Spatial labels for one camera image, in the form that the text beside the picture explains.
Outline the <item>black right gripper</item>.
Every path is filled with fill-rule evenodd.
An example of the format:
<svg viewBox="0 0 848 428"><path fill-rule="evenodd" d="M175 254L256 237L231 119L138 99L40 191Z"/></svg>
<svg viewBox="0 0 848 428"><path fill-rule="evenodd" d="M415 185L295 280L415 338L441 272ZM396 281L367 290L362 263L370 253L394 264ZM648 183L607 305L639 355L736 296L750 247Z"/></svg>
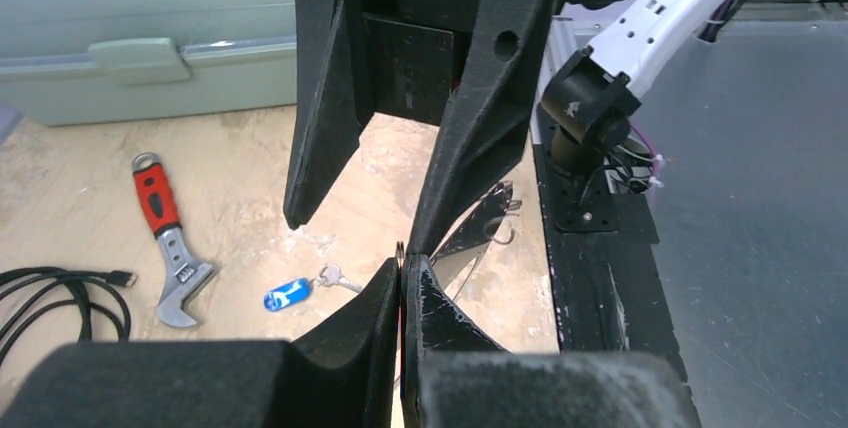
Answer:
<svg viewBox="0 0 848 428"><path fill-rule="evenodd" d="M407 243L411 254L431 253L521 158L557 0L295 0L295 7L288 226L315 215L375 114L441 124Z"/></svg>

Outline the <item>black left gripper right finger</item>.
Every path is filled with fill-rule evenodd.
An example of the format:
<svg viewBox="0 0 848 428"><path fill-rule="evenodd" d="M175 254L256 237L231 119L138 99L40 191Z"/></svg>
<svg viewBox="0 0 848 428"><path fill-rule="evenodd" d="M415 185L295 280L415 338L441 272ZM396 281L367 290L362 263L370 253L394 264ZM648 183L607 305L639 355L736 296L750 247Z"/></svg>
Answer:
<svg viewBox="0 0 848 428"><path fill-rule="evenodd" d="M430 260L402 269L400 399L409 427L697 427L671 366L639 352L515 354L438 285Z"/></svg>

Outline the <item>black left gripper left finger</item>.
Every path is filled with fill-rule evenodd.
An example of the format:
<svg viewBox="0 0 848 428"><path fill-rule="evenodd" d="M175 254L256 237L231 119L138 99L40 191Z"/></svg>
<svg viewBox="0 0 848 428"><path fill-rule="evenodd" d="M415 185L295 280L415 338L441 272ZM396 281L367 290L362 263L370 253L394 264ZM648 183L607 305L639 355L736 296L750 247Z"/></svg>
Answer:
<svg viewBox="0 0 848 428"><path fill-rule="evenodd" d="M386 427L399 268L293 341L66 345L28 376L5 427Z"/></svg>

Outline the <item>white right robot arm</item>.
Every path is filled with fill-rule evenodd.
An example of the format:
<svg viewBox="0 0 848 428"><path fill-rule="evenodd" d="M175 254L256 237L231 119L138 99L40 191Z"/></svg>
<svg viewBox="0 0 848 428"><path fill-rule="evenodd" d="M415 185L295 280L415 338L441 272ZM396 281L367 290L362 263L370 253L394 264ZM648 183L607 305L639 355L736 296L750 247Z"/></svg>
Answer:
<svg viewBox="0 0 848 428"><path fill-rule="evenodd" d="M521 159L542 103L601 154L727 0L295 0L297 115L284 197L310 221L372 117L435 125L409 238L433 250Z"/></svg>

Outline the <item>silver key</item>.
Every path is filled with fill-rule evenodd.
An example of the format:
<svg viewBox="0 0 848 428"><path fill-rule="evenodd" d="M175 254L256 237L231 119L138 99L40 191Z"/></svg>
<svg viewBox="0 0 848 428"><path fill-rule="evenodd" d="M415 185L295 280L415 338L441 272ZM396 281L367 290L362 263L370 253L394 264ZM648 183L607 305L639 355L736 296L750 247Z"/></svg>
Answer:
<svg viewBox="0 0 848 428"><path fill-rule="evenodd" d="M363 290L361 285L347 279L341 268L332 263L322 267L313 283L322 287L342 287L354 293L360 293Z"/></svg>

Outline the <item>blue key tag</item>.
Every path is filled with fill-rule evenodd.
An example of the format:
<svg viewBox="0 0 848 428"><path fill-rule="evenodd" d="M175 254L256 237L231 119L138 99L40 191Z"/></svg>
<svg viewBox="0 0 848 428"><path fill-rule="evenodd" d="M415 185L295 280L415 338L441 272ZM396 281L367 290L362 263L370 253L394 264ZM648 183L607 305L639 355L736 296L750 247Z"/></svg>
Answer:
<svg viewBox="0 0 848 428"><path fill-rule="evenodd" d="M312 293L313 281L301 277L269 290L263 297L263 305L269 312L279 312L305 301Z"/></svg>

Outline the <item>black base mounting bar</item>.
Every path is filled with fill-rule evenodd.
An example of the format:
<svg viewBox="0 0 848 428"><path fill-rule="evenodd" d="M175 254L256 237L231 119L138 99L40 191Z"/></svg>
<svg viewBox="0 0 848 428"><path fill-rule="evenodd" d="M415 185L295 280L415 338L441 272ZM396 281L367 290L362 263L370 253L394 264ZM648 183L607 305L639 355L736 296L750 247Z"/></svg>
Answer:
<svg viewBox="0 0 848 428"><path fill-rule="evenodd" d="M619 163L579 184L555 162L554 120L537 110L530 127L559 349L650 353L686 381L645 196L623 189Z"/></svg>

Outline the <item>clear green plastic toolbox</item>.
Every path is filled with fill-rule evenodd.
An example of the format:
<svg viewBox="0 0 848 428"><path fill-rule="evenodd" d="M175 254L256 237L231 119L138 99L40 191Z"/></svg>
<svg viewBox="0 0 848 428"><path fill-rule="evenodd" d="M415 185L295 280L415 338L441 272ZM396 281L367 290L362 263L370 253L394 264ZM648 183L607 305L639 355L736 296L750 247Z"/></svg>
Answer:
<svg viewBox="0 0 848 428"><path fill-rule="evenodd" d="M295 0L1 0L1 104L44 125L296 100Z"/></svg>

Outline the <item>red handled adjustable wrench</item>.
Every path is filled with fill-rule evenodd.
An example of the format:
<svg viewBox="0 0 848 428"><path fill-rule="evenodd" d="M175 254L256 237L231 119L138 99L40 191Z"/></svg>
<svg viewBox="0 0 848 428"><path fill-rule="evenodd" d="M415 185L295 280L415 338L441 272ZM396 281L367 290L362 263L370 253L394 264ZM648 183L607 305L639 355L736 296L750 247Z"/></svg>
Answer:
<svg viewBox="0 0 848 428"><path fill-rule="evenodd" d="M176 198L160 157L152 152L141 153L132 160L131 168L143 216L165 263L156 314L162 323L172 328L192 328L198 321L186 311L186 306L213 279L217 270L188 249Z"/></svg>

